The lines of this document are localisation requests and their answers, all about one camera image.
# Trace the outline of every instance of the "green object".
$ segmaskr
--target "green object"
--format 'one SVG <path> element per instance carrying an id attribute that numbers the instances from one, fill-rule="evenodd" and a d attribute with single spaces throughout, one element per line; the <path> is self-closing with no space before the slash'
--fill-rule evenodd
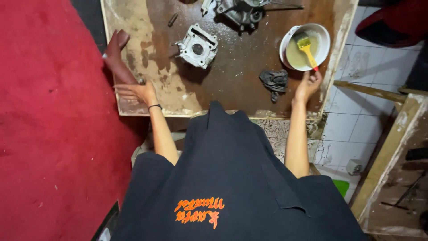
<path id="1" fill-rule="evenodd" d="M 333 179 L 333 183 L 339 190 L 342 197 L 344 198 L 346 195 L 346 191 L 349 189 L 349 183 L 347 181 L 334 180 L 334 179 Z"/>

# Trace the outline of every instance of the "black wristband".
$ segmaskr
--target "black wristband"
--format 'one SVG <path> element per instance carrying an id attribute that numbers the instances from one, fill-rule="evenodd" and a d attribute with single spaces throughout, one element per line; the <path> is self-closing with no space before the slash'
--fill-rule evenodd
<path id="1" fill-rule="evenodd" d="M 160 104 L 157 104 L 157 105 L 151 105 L 151 106 L 149 106 L 149 111 L 150 111 L 150 108 L 154 107 L 154 106 L 159 106 L 160 110 L 162 110 L 162 106 Z"/>

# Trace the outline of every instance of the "cylinder bore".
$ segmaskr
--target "cylinder bore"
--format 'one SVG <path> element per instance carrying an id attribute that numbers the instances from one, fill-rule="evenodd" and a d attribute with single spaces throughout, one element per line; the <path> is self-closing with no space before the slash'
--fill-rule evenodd
<path id="1" fill-rule="evenodd" d="M 199 43 L 196 43 L 192 46 L 193 53 L 197 55 L 201 55 L 204 52 L 204 47 L 200 45 Z"/>

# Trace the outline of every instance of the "brown leather piece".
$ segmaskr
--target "brown leather piece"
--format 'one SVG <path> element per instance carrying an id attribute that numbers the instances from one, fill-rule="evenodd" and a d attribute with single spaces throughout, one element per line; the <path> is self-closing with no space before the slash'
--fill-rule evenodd
<path id="1" fill-rule="evenodd" d="M 107 55 L 107 57 L 104 58 L 104 61 L 111 72 L 113 72 L 121 82 L 125 84 L 137 84 L 137 80 L 123 63 L 120 55 L 120 51 L 126 45 L 128 40 L 129 34 L 123 30 L 120 30 L 119 33 L 115 30 L 107 45 L 107 50 L 104 52 Z"/>

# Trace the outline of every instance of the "hand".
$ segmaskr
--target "hand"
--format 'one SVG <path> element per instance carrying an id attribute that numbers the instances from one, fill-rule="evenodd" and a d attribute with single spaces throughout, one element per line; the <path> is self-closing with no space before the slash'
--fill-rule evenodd
<path id="1" fill-rule="evenodd" d="M 320 72 L 315 72 L 315 75 L 309 76 L 309 71 L 303 74 L 303 79 L 297 87 L 296 94 L 293 98 L 292 104 L 302 102 L 307 104 L 309 98 L 318 90 L 322 82 Z"/>
<path id="2" fill-rule="evenodd" d="M 159 104 L 156 97 L 156 90 L 150 80 L 146 81 L 145 85 L 140 84 L 116 84 L 115 92 L 122 99 L 138 100 L 144 102 L 148 106 Z"/>

